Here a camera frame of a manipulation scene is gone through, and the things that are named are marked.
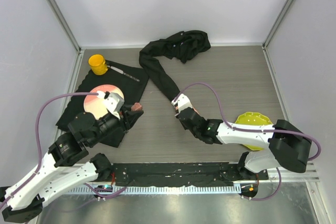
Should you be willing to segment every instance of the yellow bowl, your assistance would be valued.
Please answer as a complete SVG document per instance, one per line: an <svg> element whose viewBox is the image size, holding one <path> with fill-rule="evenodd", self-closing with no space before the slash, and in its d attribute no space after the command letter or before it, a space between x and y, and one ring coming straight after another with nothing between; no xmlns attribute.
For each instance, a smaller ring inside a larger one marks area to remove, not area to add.
<svg viewBox="0 0 336 224"><path fill-rule="evenodd" d="M247 124L247 125L268 125L272 124L271 120L258 112L246 112L244 114L241 114L236 122L237 124ZM261 151L263 148L258 146L252 146L244 144L247 148L249 148L252 151Z"/></svg>

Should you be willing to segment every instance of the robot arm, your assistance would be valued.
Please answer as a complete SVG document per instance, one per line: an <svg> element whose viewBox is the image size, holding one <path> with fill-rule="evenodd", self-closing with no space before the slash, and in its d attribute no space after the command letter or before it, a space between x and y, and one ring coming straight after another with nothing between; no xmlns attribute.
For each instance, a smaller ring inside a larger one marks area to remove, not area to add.
<svg viewBox="0 0 336 224"><path fill-rule="evenodd" d="M308 161L311 141L291 134L279 134L267 130L287 130L300 132L285 120L278 120L275 125L241 125L223 120L204 119L194 109L188 97L181 94L172 104L175 115L183 127L206 144L248 144L264 150L242 154L238 170L245 173L258 173L261 170L282 166L296 173L304 173Z"/></svg>
<svg viewBox="0 0 336 224"><path fill-rule="evenodd" d="M124 100L116 93L98 93L98 97L104 99L106 115L96 120L91 113L78 114L68 125L70 132L61 135L49 147L48 153L43 157L41 169L28 184L11 196L35 172L36 167L17 184L0 188L0 201L8 200L8 207L2 212L5 221L27 222L72 188L93 180L106 180L111 174L111 162L99 153L77 170L59 177L88 155L86 147L93 147L103 140L122 138L143 114L142 110L132 111L130 106L123 106Z"/></svg>

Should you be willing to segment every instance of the black cloth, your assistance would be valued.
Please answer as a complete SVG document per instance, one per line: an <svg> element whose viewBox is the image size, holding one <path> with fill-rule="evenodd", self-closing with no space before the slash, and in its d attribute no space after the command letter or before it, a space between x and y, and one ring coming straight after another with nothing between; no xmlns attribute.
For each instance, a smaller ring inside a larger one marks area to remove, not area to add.
<svg viewBox="0 0 336 224"><path fill-rule="evenodd" d="M134 103L139 102L149 78L146 72L141 68L129 67L113 61L106 60L106 63L136 77L140 82L134 81L110 68L101 76L94 74L92 70L90 70L76 92L90 92L97 86L110 84L117 86L123 92L125 105L133 105ZM68 131L69 122L71 122L78 113L84 111L84 99L84 95L71 98L64 113L56 123L59 129Z"/></svg>
<svg viewBox="0 0 336 224"><path fill-rule="evenodd" d="M169 59L175 57L186 63L210 47L207 33L197 30L181 31L167 39L159 39L146 45L140 51L139 63L160 91L172 101L180 90L155 57L166 56Z"/></svg>

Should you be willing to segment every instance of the orange object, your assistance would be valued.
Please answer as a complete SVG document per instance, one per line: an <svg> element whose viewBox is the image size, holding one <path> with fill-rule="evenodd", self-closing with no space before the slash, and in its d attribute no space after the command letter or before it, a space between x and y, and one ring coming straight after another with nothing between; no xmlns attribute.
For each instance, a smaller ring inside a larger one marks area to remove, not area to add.
<svg viewBox="0 0 336 224"><path fill-rule="evenodd" d="M108 70L103 55L92 55L89 58L89 65L93 73L95 73L98 76L105 74Z"/></svg>

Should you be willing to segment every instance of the crumpled black fabric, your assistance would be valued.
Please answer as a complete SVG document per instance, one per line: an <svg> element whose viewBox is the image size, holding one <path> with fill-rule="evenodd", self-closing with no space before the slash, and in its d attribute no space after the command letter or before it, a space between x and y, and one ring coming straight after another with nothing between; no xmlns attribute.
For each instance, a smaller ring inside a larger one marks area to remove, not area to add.
<svg viewBox="0 0 336 224"><path fill-rule="evenodd" d="M199 52L205 52L210 47L207 33L198 30L181 31L167 39L159 39L146 45L140 51L139 63L159 90L169 101L172 101L180 90L155 57L166 56L169 59L175 57L182 63L186 63Z"/></svg>

